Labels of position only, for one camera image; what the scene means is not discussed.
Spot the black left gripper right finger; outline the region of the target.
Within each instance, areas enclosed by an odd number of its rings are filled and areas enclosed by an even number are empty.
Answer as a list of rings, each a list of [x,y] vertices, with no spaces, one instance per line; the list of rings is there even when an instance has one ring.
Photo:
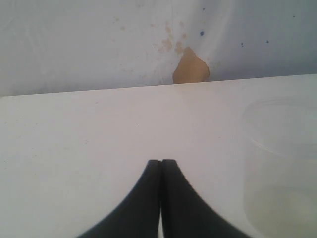
[[[234,189],[200,196],[175,160],[164,159],[161,216],[166,238],[261,238],[242,210],[242,193]]]

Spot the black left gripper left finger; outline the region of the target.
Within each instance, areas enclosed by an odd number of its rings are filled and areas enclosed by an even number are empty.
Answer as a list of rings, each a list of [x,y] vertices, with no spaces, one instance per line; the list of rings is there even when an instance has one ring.
[[[149,160],[137,183],[104,219],[81,238],[157,238],[162,162]]]

